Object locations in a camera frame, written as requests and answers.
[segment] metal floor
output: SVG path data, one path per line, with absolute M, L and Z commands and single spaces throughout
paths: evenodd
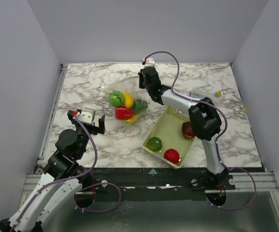
M 229 193 L 224 206 L 241 206 L 252 193 Z M 105 209 L 114 203 L 95 203 Z M 123 202 L 109 213 L 82 213 L 72 200 L 53 216 L 44 232 L 279 232 L 269 192 L 258 193 L 243 210 L 223 211 L 208 202 Z

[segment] white wall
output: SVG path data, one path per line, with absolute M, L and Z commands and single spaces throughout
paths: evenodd
M 261 158 L 279 184 L 279 0 L 270 0 L 233 65 Z
M 267 0 L 28 0 L 62 63 L 231 62 Z M 157 61 L 171 61 L 159 56 Z
M 0 0 L 0 220 L 40 150 L 60 64 L 26 0 Z

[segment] red apple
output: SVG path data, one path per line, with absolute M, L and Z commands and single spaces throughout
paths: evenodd
M 179 163 L 180 155 L 175 149 L 168 149 L 164 153 L 164 158 L 172 163 Z
M 182 123 L 181 131 L 182 131 L 182 136 L 185 139 L 191 139 L 195 136 L 190 122 Z

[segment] red tomato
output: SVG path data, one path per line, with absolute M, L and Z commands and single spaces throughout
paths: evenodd
M 175 149 L 168 149 L 164 153 L 164 158 L 172 163 L 179 163 L 180 155 Z

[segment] yellow pepper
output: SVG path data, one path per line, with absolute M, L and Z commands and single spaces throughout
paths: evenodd
M 139 115 L 133 115 L 130 119 L 125 120 L 126 122 L 133 123 L 138 119 Z
M 126 108 L 131 108 L 134 104 L 134 98 L 130 93 L 123 93 L 124 96 L 124 105 Z

